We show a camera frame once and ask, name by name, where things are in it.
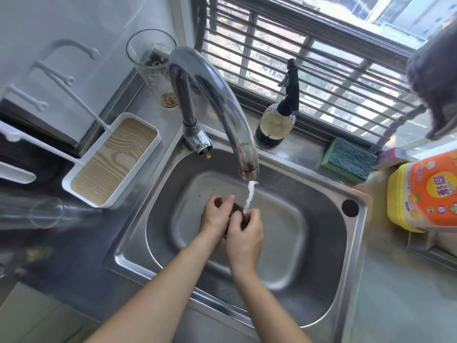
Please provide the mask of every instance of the sink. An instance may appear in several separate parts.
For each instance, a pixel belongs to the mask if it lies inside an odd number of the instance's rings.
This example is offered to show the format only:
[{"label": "sink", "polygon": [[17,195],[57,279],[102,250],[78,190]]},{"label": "sink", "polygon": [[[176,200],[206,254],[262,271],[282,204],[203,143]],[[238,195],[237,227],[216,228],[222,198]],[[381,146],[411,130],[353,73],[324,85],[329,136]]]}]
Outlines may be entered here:
[{"label": "sink", "polygon": [[[225,135],[204,130],[213,142],[211,158],[193,154],[182,131],[177,134],[145,185],[149,193],[129,217],[109,268],[145,283],[197,235],[211,194],[233,193],[244,205],[247,182],[239,178]],[[251,203],[264,224],[259,277],[301,327],[325,324],[335,333],[344,324],[356,280],[370,198],[266,151],[259,150],[259,159],[260,184]],[[224,241],[205,265],[192,300],[210,316],[223,314],[252,326],[230,275]]]}]

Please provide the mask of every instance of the person's left hand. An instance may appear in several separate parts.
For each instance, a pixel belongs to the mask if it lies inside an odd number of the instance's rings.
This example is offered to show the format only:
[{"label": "person's left hand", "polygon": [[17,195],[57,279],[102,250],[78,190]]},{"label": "person's left hand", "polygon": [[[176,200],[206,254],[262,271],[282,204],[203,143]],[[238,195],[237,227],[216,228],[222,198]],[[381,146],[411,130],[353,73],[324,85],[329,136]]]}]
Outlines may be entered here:
[{"label": "person's left hand", "polygon": [[230,212],[235,203],[235,195],[229,195],[226,199],[223,199],[221,207],[217,208],[214,200],[218,197],[221,196],[215,194],[209,196],[202,213],[200,232],[198,233],[198,236],[206,239],[206,243],[209,244],[212,252],[222,239],[222,236],[224,236],[230,220]]}]

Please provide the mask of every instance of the hand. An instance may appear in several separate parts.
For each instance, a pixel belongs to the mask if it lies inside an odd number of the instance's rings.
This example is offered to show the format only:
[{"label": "hand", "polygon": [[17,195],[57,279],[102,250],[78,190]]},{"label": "hand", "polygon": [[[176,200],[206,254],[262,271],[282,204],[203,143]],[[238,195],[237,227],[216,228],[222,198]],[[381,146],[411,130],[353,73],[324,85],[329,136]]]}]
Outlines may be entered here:
[{"label": "hand", "polygon": [[253,209],[248,214],[250,220],[245,230],[241,230],[243,217],[238,211],[232,214],[228,226],[226,250],[235,281],[256,275],[255,268],[264,240],[260,210]]},{"label": "hand", "polygon": [[217,244],[221,241],[222,236],[227,228],[230,219],[230,212],[235,203],[235,195],[229,195],[223,199],[222,205],[217,208],[214,200],[220,195],[209,196],[206,202],[205,209],[200,220],[200,232],[198,236],[206,239],[207,244],[211,247],[211,252],[214,252]]}]

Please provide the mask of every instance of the sink overflow hole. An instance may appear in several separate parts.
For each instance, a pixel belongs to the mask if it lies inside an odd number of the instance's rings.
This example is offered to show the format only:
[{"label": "sink overflow hole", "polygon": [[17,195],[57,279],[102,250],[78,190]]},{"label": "sink overflow hole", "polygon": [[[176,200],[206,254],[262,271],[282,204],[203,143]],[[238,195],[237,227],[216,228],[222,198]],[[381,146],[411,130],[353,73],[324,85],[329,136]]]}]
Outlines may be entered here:
[{"label": "sink overflow hole", "polygon": [[354,200],[345,200],[341,205],[341,209],[350,218],[357,217],[359,214],[359,205]]}]

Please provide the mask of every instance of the green sponge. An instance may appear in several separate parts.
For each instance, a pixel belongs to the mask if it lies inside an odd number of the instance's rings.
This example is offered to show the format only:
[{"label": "green sponge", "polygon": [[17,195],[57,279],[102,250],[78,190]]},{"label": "green sponge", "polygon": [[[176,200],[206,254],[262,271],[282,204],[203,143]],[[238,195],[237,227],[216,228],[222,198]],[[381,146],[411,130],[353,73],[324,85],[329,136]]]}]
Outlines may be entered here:
[{"label": "green sponge", "polygon": [[375,161],[376,155],[337,137],[320,164],[359,184],[367,180]]}]

